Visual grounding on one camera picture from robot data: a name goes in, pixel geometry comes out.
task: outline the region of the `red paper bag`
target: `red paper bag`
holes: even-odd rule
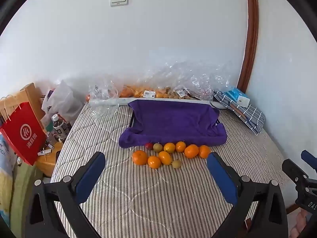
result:
[[[29,102],[24,102],[8,117],[0,132],[24,162],[33,165],[37,153],[44,146],[43,132]]]

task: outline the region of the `striped bed sheet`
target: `striped bed sheet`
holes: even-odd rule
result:
[[[90,106],[85,105],[63,146],[51,182],[73,175],[96,151],[101,151],[106,167],[88,200],[80,205],[101,237],[210,238],[232,205],[224,200],[206,160],[173,153],[174,160],[182,161],[179,169],[163,165],[155,170],[135,165],[131,154],[144,147],[122,149],[118,145],[131,115],[131,108],[121,106],[113,117],[94,121]],[[221,111],[219,120],[228,139],[225,144],[212,147],[212,151],[218,152],[240,175],[257,182],[276,179],[283,188],[287,182],[282,172],[283,157],[267,133],[263,130],[254,135],[228,110]],[[67,234],[76,237],[59,202],[56,207]],[[249,217],[255,209],[253,203]]]

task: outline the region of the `wooden table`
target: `wooden table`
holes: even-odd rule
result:
[[[38,156],[35,165],[40,169],[46,176],[52,177],[55,165],[56,165],[56,152],[60,151],[63,147],[63,143],[56,142],[54,144],[54,149],[51,153]]]

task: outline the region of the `purple cloth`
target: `purple cloth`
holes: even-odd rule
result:
[[[187,145],[217,146],[224,144],[227,133],[216,123],[219,110],[207,104],[134,100],[134,124],[119,138],[122,148],[143,146],[148,142],[166,144],[184,141]]]

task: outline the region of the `silver screw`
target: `silver screw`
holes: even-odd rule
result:
[[[71,177],[70,176],[65,176],[63,178],[63,182],[69,182],[71,180]]]
[[[35,182],[34,182],[34,185],[35,186],[39,186],[41,184],[41,180],[36,180]]]
[[[248,176],[242,176],[241,179],[244,181],[244,182],[249,182],[250,181],[250,178]]]
[[[274,185],[274,186],[277,186],[277,185],[278,185],[278,182],[277,182],[276,180],[272,180],[272,181],[271,181],[271,184]]]

